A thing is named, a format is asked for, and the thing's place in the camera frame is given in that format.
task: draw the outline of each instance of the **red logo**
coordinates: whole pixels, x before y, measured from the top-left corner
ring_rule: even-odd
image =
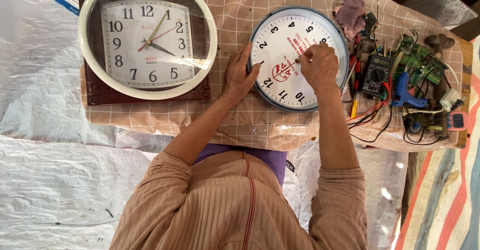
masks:
[[[272,76],[276,81],[286,81],[290,74],[290,66],[281,63],[273,67],[272,69]]]

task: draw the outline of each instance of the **hot glue gun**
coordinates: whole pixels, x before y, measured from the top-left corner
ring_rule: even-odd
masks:
[[[409,74],[408,72],[403,72],[398,78],[398,83],[396,84],[395,95],[393,96],[392,106],[403,106],[403,103],[407,102],[415,107],[424,107],[427,105],[427,99],[425,98],[416,98],[410,95],[407,90],[407,85],[409,83]]]

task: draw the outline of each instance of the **forearm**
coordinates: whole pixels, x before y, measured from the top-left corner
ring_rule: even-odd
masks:
[[[233,106],[235,103],[220,95],[168,144],[164,152],[183,160],[189,166],[193,165]]]
[[[359,167],[357,153],[339,99],[340,89],[334,84],[330,88],[315,90],[315,94],[321,96],[317,98],[322,125],[318,138],[321,167],[325,170]]]

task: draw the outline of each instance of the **green circuit board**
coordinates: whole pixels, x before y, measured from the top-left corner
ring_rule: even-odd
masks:
[[[427,79],[436,85],[440,83],[442,75],[448,67],[439,62],[428,48],[418,43],[413,44],[412,38],[404,35],[399,48],[392,52],[392,57],[396,59],[400,51],[403,51],[404,54],[393,74],[393,80],[396,80],[408,66],[411,87],[417,86],[429,72]]]

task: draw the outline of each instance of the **clock face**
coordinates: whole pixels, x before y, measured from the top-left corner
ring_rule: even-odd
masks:
[[[317,98],[295,63],[310,45],[323,42],[335,49],[339,60],[336,82],[342,87],[347,77],[348,54],[336,26],[309,8],[283,8],[269,14],[257,26],[249,66],[261,63],[255,87],[272,105],[287,111],[315,109]]]
[[[162,88],[195,75],[189,8],[161,0],[123,0],[102,4],[101,16],[106,71],[117,82]]]

